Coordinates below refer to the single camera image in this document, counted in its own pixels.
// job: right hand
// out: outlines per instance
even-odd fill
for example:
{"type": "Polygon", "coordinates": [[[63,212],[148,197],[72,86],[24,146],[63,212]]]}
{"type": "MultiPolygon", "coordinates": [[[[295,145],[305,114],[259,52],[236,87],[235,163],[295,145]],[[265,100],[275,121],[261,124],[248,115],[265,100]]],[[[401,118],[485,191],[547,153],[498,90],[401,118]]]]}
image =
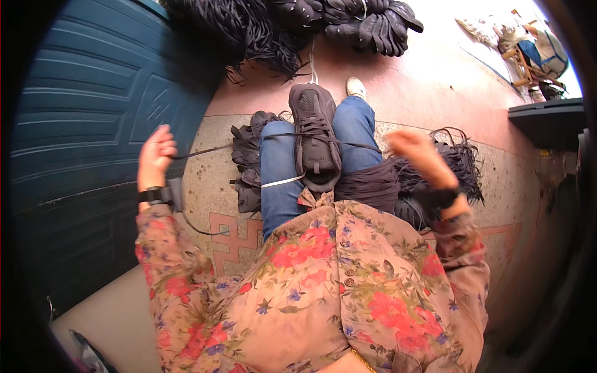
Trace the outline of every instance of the right hand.
{"type": "Polygon", "coordinates": [[[427,135],[404,128],[388,133],[386,141],[390,150],[407,158],[433,188],[452,189],[458,186],[458,178],[427,135]]]}

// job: wristwatch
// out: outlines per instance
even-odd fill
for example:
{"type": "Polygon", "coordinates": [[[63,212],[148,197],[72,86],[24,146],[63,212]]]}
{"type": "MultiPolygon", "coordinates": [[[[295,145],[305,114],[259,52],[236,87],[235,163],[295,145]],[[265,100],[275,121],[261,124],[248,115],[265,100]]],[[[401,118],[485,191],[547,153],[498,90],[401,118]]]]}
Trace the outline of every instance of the wristwatch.
{"type": "Polygon", "coordinates": [[[149,187],[139,193],[139,203],[147,202],[149,205],[172,205],[172,193],[168,187],[149,187]]]}
{"type": "Polygon", "coordinates": [[[413,190],[411,195],[421,205],[428,219],[441,220],[440,211],[450,207],[461,193],[464,193],[464,190],[457,186],[453,189],[413,190]]]}

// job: hand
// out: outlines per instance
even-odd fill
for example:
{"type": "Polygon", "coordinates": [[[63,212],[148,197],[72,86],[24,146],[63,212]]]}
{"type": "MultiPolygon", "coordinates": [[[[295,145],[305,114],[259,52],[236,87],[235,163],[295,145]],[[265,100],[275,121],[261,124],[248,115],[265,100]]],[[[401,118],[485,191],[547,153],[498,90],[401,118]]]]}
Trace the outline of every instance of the hand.
{"type": "Polygon", "coordinates": [[[390,150],[407,158],[421,176],[436,189],[458,186],[458,178],[435,150],[431,140],[421,132],[402,129],[386,135],[390,150]]]}
{"type": "Polygon", "coordinates": [[[152,186],[166,186],[166,170],[176,155],[176,141],[169,125],[161,125],[145,141],[139,154],[137,188],[143,192],[152,186]]]}

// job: wall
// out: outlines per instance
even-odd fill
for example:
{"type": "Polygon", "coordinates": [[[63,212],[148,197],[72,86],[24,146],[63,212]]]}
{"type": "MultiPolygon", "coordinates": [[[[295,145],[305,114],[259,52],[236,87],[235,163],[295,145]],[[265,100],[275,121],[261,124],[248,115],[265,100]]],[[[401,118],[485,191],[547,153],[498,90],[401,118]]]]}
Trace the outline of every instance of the wall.
{"type": "Polygon", "coordinates": [[[76,357],[77,350],[70,329],[84,335],[119,373],[160,373],[148,304],[145,274],[136,266],[50,327],[71,357],[76,357]]]}

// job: foot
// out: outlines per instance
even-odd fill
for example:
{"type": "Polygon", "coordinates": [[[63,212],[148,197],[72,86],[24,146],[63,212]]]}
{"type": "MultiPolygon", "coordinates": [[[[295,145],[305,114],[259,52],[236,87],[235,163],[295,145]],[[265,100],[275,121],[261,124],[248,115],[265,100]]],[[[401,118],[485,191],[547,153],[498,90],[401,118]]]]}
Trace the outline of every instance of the foot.
{"type": "Polygon", "coordinates": [[[290,89],[288,105],[296,128],[296,168],[303,184],[312,192],[325,193],[340,178],[342,162],[332,120],[336,104],[331,94],[319,85],[297,84],[290,89]]]}
{"type": "Polygon", "coordinates": [[[349,96],[359,96],[363,100],[367,100],[365,85],[358,78],[348,78],[346,81],[346,94],[349,96]]]}

